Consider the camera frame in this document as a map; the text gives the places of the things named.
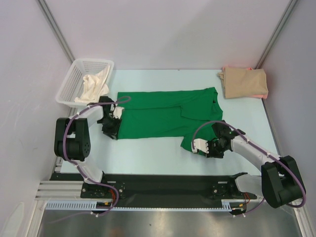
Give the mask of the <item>green t shirt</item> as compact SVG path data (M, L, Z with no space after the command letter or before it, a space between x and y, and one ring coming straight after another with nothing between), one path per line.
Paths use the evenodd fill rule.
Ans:
M181 147L192 150L193 138L213 140L211 125L222 120L223 110L214 87L192 91L118 92L129 96L118 131L119 139L181 137Z

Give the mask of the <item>white plastic basket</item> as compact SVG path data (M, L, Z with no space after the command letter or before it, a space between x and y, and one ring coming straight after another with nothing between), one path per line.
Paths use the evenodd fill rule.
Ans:
M106 59L76 59L70 66L57 92L56 102L71 108L85 107L85 103L75 102L75 98L80 97L83 93L83 77L88 74L95 75L103 69L109 68L108 77L105 81L105 84L109 86L114 66L113 61Z

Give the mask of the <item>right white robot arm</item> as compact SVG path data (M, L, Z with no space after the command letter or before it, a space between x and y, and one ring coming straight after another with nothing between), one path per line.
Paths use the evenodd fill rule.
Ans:
M259 177L249 174L237 177L228 185L231 197L239 198L249 192L262 196L273 208L283 205L300 208L306 204L306 188L293 157L269 152L224 120L214 120L210 124L216 137L206 142L209 157L222 158L225 151L231 151L261 172Z

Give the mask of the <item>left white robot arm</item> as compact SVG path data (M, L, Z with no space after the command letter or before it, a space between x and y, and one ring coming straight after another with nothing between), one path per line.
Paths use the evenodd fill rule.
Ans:
M56 156L72 164L92 192L102 198L108 194L109 185L104 172L91 158L90 128L94 124L102 125L102 132L116 140L122 122L124 108L107 96L98 103L89 103L77 114L56 121L54 152Z

